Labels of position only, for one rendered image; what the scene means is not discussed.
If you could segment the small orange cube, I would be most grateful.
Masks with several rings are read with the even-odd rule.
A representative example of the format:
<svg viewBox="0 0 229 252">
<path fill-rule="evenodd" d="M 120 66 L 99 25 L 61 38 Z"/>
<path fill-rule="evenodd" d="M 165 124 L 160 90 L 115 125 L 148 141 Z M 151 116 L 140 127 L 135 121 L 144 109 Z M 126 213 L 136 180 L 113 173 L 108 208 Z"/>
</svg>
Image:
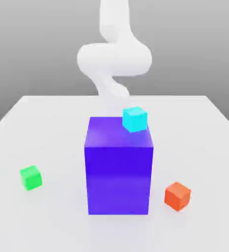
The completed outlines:
<svg viewBox="0 0 229 252">
<path fill-rule="evenodd" d="M 175 182 L 166 188 L 164 202 L 179 212 L 188 205 L 190 196 L 190 189 L 179 182 Z"/>
</svg>

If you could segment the large purple box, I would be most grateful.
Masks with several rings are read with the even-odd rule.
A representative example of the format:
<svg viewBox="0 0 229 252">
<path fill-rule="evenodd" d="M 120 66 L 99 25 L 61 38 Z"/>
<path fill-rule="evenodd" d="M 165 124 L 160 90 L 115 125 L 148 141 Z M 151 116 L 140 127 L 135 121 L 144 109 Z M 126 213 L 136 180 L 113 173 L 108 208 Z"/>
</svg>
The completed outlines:
<svg viewBox="0 0 229 252">
<path fill-rule="evenodd" d="M 146 215 L 153 142 L 149 129 L 130 133 L 121 117 L 91 117 L 84 145 L 90 215 Z"/>
</svg>

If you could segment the small green cube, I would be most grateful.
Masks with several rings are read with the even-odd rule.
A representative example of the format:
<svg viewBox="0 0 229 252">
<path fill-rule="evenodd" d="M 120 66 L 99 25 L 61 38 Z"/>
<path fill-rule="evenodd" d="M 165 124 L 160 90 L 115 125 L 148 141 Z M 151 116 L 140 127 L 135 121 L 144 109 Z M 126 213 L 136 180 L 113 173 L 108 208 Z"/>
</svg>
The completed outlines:
<svg viewBox="0 0 229 252">
<path fill-rule="evenodd" d="M 24 188 L 29 191 L 42 185 L 42 176 L 37 166 L 32 165 L 20 170 Z"/>
</svg>

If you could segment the small cyan cube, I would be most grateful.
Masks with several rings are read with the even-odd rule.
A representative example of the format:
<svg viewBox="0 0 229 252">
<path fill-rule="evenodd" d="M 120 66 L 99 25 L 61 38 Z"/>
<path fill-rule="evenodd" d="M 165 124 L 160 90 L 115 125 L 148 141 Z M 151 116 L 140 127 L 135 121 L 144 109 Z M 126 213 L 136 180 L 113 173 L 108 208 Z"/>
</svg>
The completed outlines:
<svg viewBox="0 0 229 252">
<path fill-rule="evenodd" d="M 123 109 L 122 125 L 130 132 L 147 130 L 148 113 L 140 107 Z"/>
</svg>

